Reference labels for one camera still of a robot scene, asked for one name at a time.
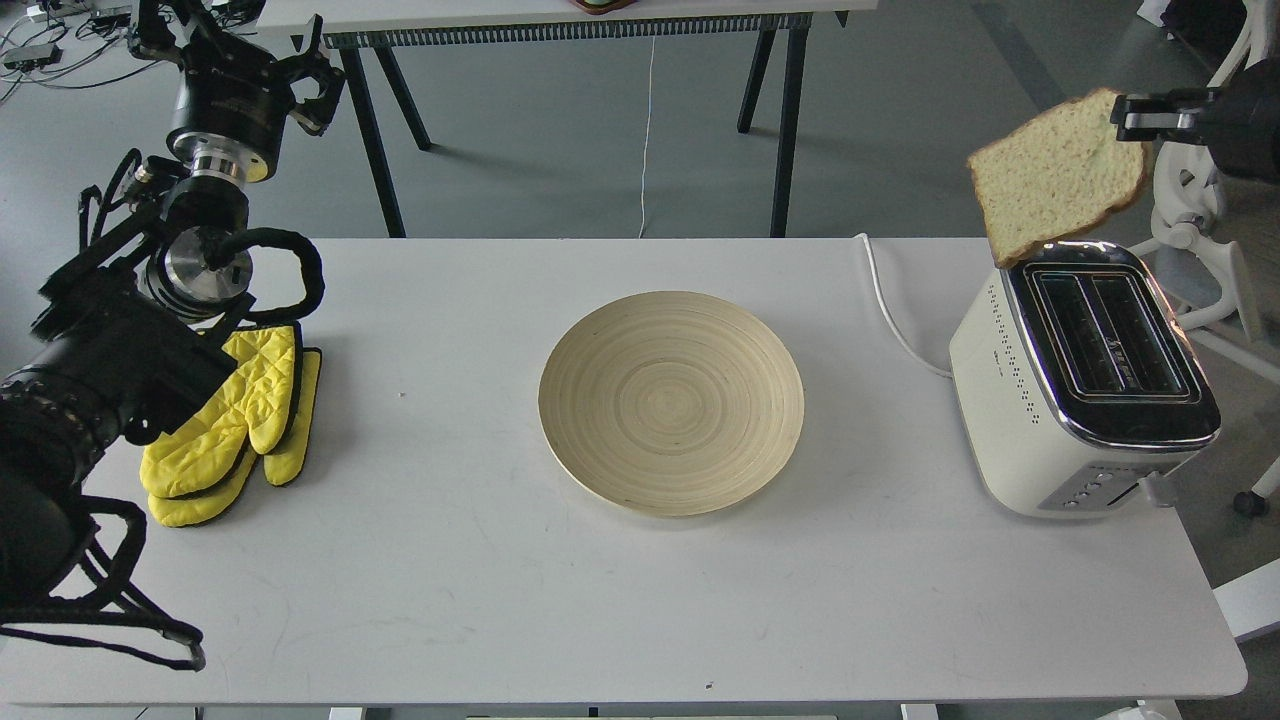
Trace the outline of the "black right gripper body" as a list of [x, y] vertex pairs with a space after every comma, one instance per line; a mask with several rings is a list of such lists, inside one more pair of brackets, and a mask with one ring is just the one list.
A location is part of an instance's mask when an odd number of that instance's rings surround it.
[[1279, 182], [1279, 61], [1245, 68], [1199, 114], [1196, 128], [1226, 176]]

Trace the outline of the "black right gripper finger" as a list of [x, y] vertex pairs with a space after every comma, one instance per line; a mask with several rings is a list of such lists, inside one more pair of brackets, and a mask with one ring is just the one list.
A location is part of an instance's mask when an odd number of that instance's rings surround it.
[[1162, 138], [1207, 143], [1203, 115], [1222, 96], [1221, 88], [1175, 88], [1165, 94], [1124, 94], [1115, 99], [1110, 123], [1120, 142]]

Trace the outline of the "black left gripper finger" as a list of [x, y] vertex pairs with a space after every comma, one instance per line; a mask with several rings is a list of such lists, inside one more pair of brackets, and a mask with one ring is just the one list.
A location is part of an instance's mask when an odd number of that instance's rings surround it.
[[311, 136], [323, 136], [329, 128], [346, 86], [346, 73], [334, 67], [323, 41], [323, 18], [311, 15], [305, 32], [294, 41], [297, 53], [285, 59], [285, 81], [289, 87], [307, 79], [316, 86], [311, 97], [296, 100], [289, 117]]

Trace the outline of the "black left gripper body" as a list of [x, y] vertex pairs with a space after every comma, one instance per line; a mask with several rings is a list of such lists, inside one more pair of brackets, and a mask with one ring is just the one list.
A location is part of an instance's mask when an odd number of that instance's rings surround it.
[[247, 181], [275, 176], [285, 120], [296, 104], [288, 60], [236, 35], [193, 32], [179, 53], [180, 87], [166, 146], [180, 161], [212, 141], [246, 155]]

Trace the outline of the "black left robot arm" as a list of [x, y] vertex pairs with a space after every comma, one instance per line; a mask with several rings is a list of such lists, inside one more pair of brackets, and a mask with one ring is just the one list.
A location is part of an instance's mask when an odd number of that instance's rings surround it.
[[[244, 187], [274, 174], [289, 119], [325, 132], [346, 77], [319, 15], [297, 54], [278, 59], [201, 1], [170, 3], [178, 44], [163, 8], [134, 3], [128, 45], [180, 73], [169, 156], [131, 151], [105, 192], [83, 192], [101, 217], [131, 213], [110, 231], [79, 219], [79, 252], [41, 288], [47, 307], [31, 332], [44, 348], [3, 380], [3, 634], [200, 671], [202, 633], [132, 583], [143, 511], [83, 484], [116, 439], [148, 445], [207, 404], [233, 374], [224, 343], [242, 322], [297, 322], [319, 307], [319, 251], [293, 231], [248, 228]], [[50, 625], [145, 628], [187, 657]]]

